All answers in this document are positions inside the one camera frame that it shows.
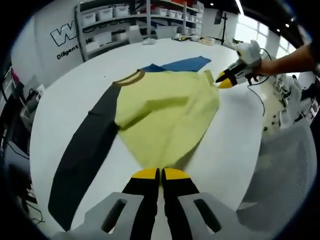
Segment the desk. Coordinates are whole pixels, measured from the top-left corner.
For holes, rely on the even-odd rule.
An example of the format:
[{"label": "desk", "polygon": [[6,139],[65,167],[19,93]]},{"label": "desk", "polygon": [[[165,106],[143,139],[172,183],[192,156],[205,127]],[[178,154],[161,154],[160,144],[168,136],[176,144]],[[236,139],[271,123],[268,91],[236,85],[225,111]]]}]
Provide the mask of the desk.
[{"label": "desk", "polygon": [[[31,132],[30,171],[39,207],[52,229],[62,231],[48,212],[60,159],[74,132],[112,81],[151,63],[161,66],[198,56],[212,60],[200,72],[210,69],[214,78],[238,59],[235,51],[221,45],[160,39],[155,45],[135,43],[108,51],[71,70],[46,89]],[[222,89],[220,107],[184,169],[199,191],[212,193],[233,210],[241,203],[254,173],[262,137],[262,114],[260,100],[246,84]],[[71,229],[82,224],[85,213],[110,193],[121,192],[131,175],[140,169],[117,136],[77,209]],[[160,196],[159,208],[163,207],[162,200]],[[158,217],[154,229],[165,223],[163,217]]]}]

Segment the equipment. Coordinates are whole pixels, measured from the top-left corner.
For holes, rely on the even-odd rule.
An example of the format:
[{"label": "equipment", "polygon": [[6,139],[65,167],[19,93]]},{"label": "equipment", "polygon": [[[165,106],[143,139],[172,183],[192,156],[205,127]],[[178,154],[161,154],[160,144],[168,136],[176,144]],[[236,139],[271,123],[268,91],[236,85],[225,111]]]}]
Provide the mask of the equipment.
[{"label": "equipment", "polygon": [[236,212],[211,194],[199,193],[185,172],[164,168],[160,178],[159,168],[148,168],[132,175],[122,192],[111,193],[90,209],[82,225],[52,240],[151,239],[160,183],[172,240],[265,239],[242,226]]},{"label": "equipment", "polygon": [[239,59],[221,72],[215,81],[220,83],[218,88],[228,89],[246,81],[252,85],[253,70],[262,63],[259,44],[251,40],[250,43],[239,43],[235,47]]}]

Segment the ceiling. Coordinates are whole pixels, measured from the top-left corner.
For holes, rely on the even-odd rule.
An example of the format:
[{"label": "ceiling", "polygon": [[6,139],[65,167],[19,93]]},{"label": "ceiling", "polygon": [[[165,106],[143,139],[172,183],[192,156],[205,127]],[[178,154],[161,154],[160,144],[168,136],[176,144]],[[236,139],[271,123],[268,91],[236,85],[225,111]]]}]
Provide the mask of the ceiling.
[{"label": "ceiling", "polygon": [[[206,8],[239,13],[235,0],[200,0]],[[303,44],[296,22],[277,0],[240,0],[244,14],[267,25],[274,33],[285,37],[296,48]]]}]

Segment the window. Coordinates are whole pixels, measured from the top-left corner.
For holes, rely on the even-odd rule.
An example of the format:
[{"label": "window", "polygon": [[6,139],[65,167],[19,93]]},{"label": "window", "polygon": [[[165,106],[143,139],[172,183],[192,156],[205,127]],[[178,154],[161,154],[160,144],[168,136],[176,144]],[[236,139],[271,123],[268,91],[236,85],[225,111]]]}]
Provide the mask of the window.
[{"label": "window", "polygon": [[[294,46],[292,46],[283,36],[280,37],[280,44],[278,48],[278,52],[276,53],[276,58],[282,58],[288,54],[293,53],[296,50]],[[297,78],[299,77],[298,72],[287,73],[287,75],[292,76],[295,75]]]},{"label": "window", "polygon": [[260,48],[265,48],[268,34],[269,28],[266,25],[244,15],[238,16],[238,23],[234,35],[236,40],[245,43],[256,40]]}]

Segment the yellow shirt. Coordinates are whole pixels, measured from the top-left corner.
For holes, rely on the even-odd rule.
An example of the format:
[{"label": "yellow shirt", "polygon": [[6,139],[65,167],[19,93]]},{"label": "yellow shirt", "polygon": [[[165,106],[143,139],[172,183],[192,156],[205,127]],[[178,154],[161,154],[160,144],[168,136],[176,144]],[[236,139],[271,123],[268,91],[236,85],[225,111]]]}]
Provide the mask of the yellow shirt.
[{"label": "yellow shirt", "polygon": [[143,168],[172,166],[194,148],[219,107],[210,71],[144,72],[115,82],[115,123]]}]

